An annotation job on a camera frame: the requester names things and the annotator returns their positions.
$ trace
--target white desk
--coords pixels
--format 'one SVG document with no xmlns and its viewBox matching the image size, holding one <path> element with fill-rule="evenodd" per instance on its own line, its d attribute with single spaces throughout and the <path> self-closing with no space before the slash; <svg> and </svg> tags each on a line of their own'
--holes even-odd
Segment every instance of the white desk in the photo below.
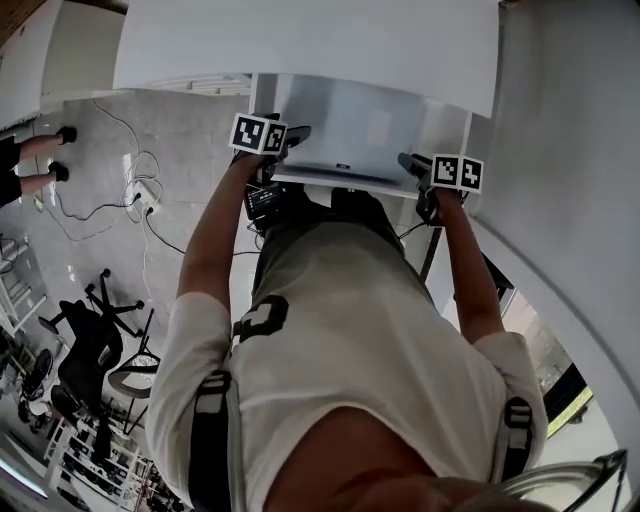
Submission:
<svg viewBox="0 0 640 512">
<path fill-rule="evenodd" d="M 497 0 L 136 0 L 114 88 L 220 74 L 323 76 L 490 116 Z"/>
<path fill-rule="evenodd" d="M 250 76 L 251 112 L 313 129 L 276 179 L 415 198 L 398 153 L 458 153 L 471 113 L 491 115 L 498 14 L 493 0 L 136 0 L 114 88 L 225 94 Z"/>
</svg>

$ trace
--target black device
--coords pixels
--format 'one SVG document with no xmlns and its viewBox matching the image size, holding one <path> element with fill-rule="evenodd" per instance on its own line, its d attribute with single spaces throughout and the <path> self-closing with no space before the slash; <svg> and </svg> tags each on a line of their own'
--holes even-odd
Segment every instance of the black device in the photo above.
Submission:
<svg viewBox="0 0 640 512">
<path fill-rule="evenodd" d="M 269 119 L 279 119 L 279 114 L 265 116 Z M 262 231 L 264 220 L 278 211 L 280 201 L 284 196 L 282 184 L 271 181 L 276 165 L 289 154 L 289 149 L 304 142 L 311 135 L 310 126 L 297 126 L 287 131 L 282 152 L 278 156 L 268 156 L 264 164 L 251 177 L 244 193 L 244 206 L 247 217 L 259 231 Z M 237 154 L 233 161 L 242 158 Z"/>
<path fill-rule="evenodd" d="M 441 227 L 438 218 L 438 199 L 435 194 L 435 187 L 431 184 L 431 173 L 433 171 L 433 160 L 425 156 L 413 153 L 400 153 L 398 163 L 412 176 L 418 179 L 418 204 L 416 213 L 428 225 Z M 460 195 L 460 203 L 464 203 L 466 196 Z"/>
<path fill-rule="evenodd" d="M 277 181 L 261 188 L 247 187 L 244 197 L 247 217 L 255 223 L 261 217 L 276 212 L 281 198 L 282 188 Z"/>
</svg>

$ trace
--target black cable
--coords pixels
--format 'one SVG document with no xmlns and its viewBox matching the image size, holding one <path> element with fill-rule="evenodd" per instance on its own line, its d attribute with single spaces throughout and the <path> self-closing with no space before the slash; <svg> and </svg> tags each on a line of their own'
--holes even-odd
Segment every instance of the black cable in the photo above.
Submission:
<svg viewBox="0 0 640 512">
<path fill-rule="evenodd" d="M 60 194 L 58 194 L 58 191 L 56 190 L 56 196 L 58 197 L 58 201 L 60 202 L 60 210 L 62 210 L 62 214 L 69 218 L 69 219 L 76 219 L 79 220 L 80 222 L 85 222 L 87 220 L 89 220 L 94 213 L 96 213 L 99 210 L 102 210 L 102 208 L 131 208 L 133 206 L 133 204 L 142 197 L 141 194 L 136 194 L 133 197 L 133 201 L 131 201 L 131 204 L 113 204 L 113 203 L 106 203 L 106 204 L 102 204 L 100 206 L 98 206 L 95 210 L 93 210 L 89 215 L 87 215 L 86 217 L 80 217 L 78 215 L 75 215 L 73 213 L 67 213 L 64 209 L 64 205 L 62 204 L 62 198 L 60 197 Z"/>
<path fill-rule="evenodd" d="M 145 220 L 147 221 L 147 226 L 149 226 L 149 229 L 151 230 L 151 232 L 156 236 L 156 238 L 158 240 L 160 240 L 167 247 L 171 247 L 172 249 L 178 251 L 180 254 L 185 254 L 185 251 L 183 251 L 182 249 L 178 249 L 175 245 L 170 244 L 164 238 L 162 238 L 158 233 L 156 233 L 156 230 L 153 229 L 153 226 L 149 222 L 149 215 L 151 215 L 152 212 L 153 212 L 153 208 L 149 208 L 147 210 L 147 213 L 145 214 L 145 217 L 144 217 Z M 234 252 L 233 253 L 234 256 L 240 256 L 242 254 L 260 254 L 260 252 L 259 251 L 242 251 L 242 252 Z"/>
<path fill-rule="evenodd" d="M 411 229 L 409 229 L 408 231 L 405 231 L 404 233 L 402 233 L 401 235 L 398 235 L 398 238 L 400 240 L 402 240 L 403 238 L 409 236 L 411 233 L 413 233 L 414 230 L 418 229 L 421 226 L 425 226 L 427 223 L 426 222 L 421 222 L 420 224 L 416 224 L 415 226 L 413 226 Z"/>
<path fill-rule="evenodd" d="M 151 222 L 149 222 L 149 215 L 151 215 L 152 212 L 153 212 L 153 208 L 149 208 L 147 210 L 147 213 L 144 216 L 145 220 L 147 221 L 147 226 L 149 226 L 149 229 L 151 230 L 151 232 L 156 236 L 156 238 L 158 240 L 160 240 L 167 247 L 171 247 L 172 249 L 178 251 L 180 254 L 186 254 L 183 250 L 178 249 L 175 245 L 170 244 L 164 238 L 162 238 L 158 233 L 156 233 L 156 230 L 153 229 L 153 226 L 151 225 Z"/>
</svg>

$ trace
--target hand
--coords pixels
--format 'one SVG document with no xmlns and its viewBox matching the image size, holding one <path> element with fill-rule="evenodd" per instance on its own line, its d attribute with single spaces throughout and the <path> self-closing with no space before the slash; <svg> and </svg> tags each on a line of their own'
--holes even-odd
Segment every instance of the hand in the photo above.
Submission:
<svg viewBox="0 0 640 512">
<path fill-rule="evenodd" d="M 462 210 L 460 192 L 457 190 L 437 187 L 435 189 L 435 195 L 438 200 L 438 217 L 440 217 L 440 220 L 443 222 L 452 212 Z"/>
</svg>

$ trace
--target cable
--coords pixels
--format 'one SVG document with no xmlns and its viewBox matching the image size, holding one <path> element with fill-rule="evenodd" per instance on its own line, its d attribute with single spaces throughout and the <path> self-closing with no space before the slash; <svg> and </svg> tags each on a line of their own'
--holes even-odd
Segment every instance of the cable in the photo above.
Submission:
<svg viewBox="0 0 640 512">
<path fill-rule="evenodd" d="M 149 298 L 153 302 L 158 304 L 160 307 L 162 307 L 162 304 L 158 302 L 156 299 L 154 299 L 153 295 L 151 295 L 151 290 L 149 289 L 149 283 L 147 283 L 147 251 L 149 250 L 149 239 L 147 238 L 147 230 L 144 229 L 144 222 L 141 222 L 140 225 L 142 226 L 142 234 L 144 235 L 144 252 L 142 253 L 142 281 L 144 282 L 144 286 L 147 289 Z"/>
<path fill-rule="evenodd" d="M 178 251 L 180 254 L 186 254 L 186 252 L 185 252 L 185 251 L 183 251 L 182 249 L 178 249 L 175 245 L 170 244 L 169 242 L 167 242 L 164 238 L 162 238 L 162 237 L 161 237 L 161 236 L 156 232 L 156 230 L 155 230 L 155 229 L 153 229 L 153 226 L 151 225 L 151 222 L 149 222 L 149 215 L 151 215 L 151 213 L 153 213 L 153 207 L 149 208 L 149 209 L 145 212 L 144 218 L 145 218 L 145 220 L 147 221 L 147 225 L 149 226 L 149 229 L 150 229 L 150 230 L 151 230 L 151 232 L 156 236 L 156 238 L 157 238 L 158 240 L 160 240 L 163 244 L 165 244 L 167 247 L 171 247 L 174 251 Z M 143 227 L 143 231 L 144 231 L 144 234 L 145 234 L 145 240 L 147 240 L 147 233 L 146 233 L 146 231 L 144 230 L 144 227 Z M 257 247 L 258 249 L 260 249 L 260 248 L 258 247 L 258 243 L 257 243 L 257 236 L 258 236 L 258 235 L 256 235 L 256 247 Z M 243 254 L 260 254 L 260 251 L 258 250 L 258 251 L 240 251 L 240 252 L 234 252 L 234 253 L 233 253 L 233 256 L 241 256 L 241 255 L 243 255 Z"/>
<path fill-rule="evenodd" d="M 133 161 L 131 162 L 131 165 L 129 166 L 129 168 L 125 171 L 125 187 L 124 187 L 124 191 L 122 193 L 122 202 L 124 203 L 125 201 L 125 196 L 127 195 L 127 192 L 129 191 L 129 189 L 133 190 L 133 186 L 135 185 L 135 183 L 137 181 L 152 181 L 154 182 L 160 189 L 160 193 L 157 194 L 157 200 L 156 203 L 160 202 L 160 199 L 162 198 L 162 193 L 164 192 L 164 188 L 162 186 L 162 183 L 160 183 L 158 181 L 158 178 L 160 177 L 160 164 L 158 163 L 158 159 L 155 157 L 155 155 L 153 153 L 150 153 L 149 151 L 140 151 L 140 142 L 138 140 L 138 136 L 136 135 L 136 132 L 133 131 L 133 128 L 131 128 L 131 126 L 126 122 L 123 121 L 122 119 L 119 119 L 117 117 L 115 117 L 113 114 L 109 113 L 107 110 L 105 110 L 104 108 L 102 108 L 101 106 L 98 105 L 98 103 L 96 102 L 95 98 L 93 98 L 93 106 L 99 110 L 100 112 L 102 112 L 104 115 L 106 115 L 109 119 L 112 119 L 113 121 L 116 121 L 117 123 L 120 123 L 121 125 L 123 125 L 124 127 L 127 128 L 127 130 L 129 130 L 131 132 L 131 135 L 133 136 L 133 140 L 135 141 L 136 144 L 136 156 L 133 159 Z M 156 168 L 157 168 L 157 172 L 155 174 L 155 176 L 147 176 L 147 175 L 138 175 L 137 174 L 137 170 L 138 170 L 138 161 L 140 160 L 140 157 L 147 155 L 149 156 L 154 163 L 156 164 Z M 134 224 L 139 224 L 140 222 L 142 222 L 142 213 L 140 213 L 135 207 L 134 209 L 136 210 L 136 213 L 138 214 L 138 220 L 134 220 L 131 218 L 131 216 L 129 215 L 129 212 L 127 211 L 127 217 L 129 217 L 129 220 L 131 222 L 133 222 Z"/>
<path fill-rule="evenodd" d="M 149 229 L 151 230 L 151 232 L 156 235 L 156 238 L 158 240 L 160 240 L 164 245 L 171 247 L 172 249 L 175 249 L 176 251 L 178 251 L 181 254 L 185 254 L 185 251 L 183 251 L 182 249 L 178 249 L 175 245 L 170 244 L 169 242 L 167 242 L 164 238 L 162 238 L 158 233 L 156 233 L 156 230 L 153 229 L 153 226 L 151 225 L 151 222 L 149 222 L 149 215 L 153 212 L 153 208 L 149 208 L 147 210 L 147 213 L 145 214 L 144 218 L 147 221 L 147 225 L 149 226 Z"/>
<path fill-rule="evenodd" d="M 116 221 L 114 220 L 113 224 L 111 224 L 111 226 L 109 226 L 109 227 L 107 227 L 107 228 L 105 228 L 105 229 L 103 229 L 101 231 L 97 231 L 97 232 L 95 232 L 95 233 L 93 233 L 93 234 L 91 234 L 89 236 L 85 236 L 85 237 L 82 237 L 82 238 L 74 238 L 69 234 L 69 232 L 65 229 L 65 227 L 62 225 L 62 223 L 56 218 L 56 216 L 49 209 L 49 207 L 46 205 L 46 203 L 43 203 L 43 205 L 44 205 L 44 209 L 47 210 L 49 215 L 51 215 L 51 218 L 56 221 L 56 224 L 58 224 L 58 226 L 60 226 L 60 229 L 62 229 L 62 232 L 72 242 L 82 242 L 83 240 L 89 240 L 90 238 L 93 238 L 94 236 L 101 235 L 102 233 L 105 233 L 105 232 L 109 231 L 113 226 L 116 225 Z"/>
<path fill-rule="evenodd" d="M 131 201 L 131 203 L 129 204 L 113 204 L 113 203 L 106 203 L 103 205 L 98 206 L 96 209 L 94 209 L 89 215 L 87 215 L 86 217 L 79 217 L 78 215 L 75 215 L 73 213 L 67 213 L 64 209 L 64 205 L 62 204 L 62 198 L 60 197 L 60 194 L 58 194 L 58 191 L 54 188 L 54 192 L 56 194 L 56 197 L 58 198 L 58 201 L 60 202 L 60 209 L 62 210 L 62 214 L 69 218 L 69 219 L 76 219 L 79 220 L 80 222 L 86 222 L 87 220 L 89 220 L 94 213 L 102 210 L 102 208 L 131 208 L 135 202 L 140 199 L 142 197 L 141 194 L 136 194 L 133 197 L 133 201 Z"/>
<path fill-rule="evenodd" d="M 411 233 L 413 233 L 414 230 L 418 229 L 421 226 L 425 226 L 427 223 L 426 222 L 421 222 L 420 224 L 416 224 L 415 226 L 413 226 L 411 229 L 409 229 L 408 231 L 405 231 L 404 233 L 402 233 L 401 235 L 398 235 L 398 238 L 400 240 L 402 240 L 403 238 L 409 236 Z"/>
</svg>

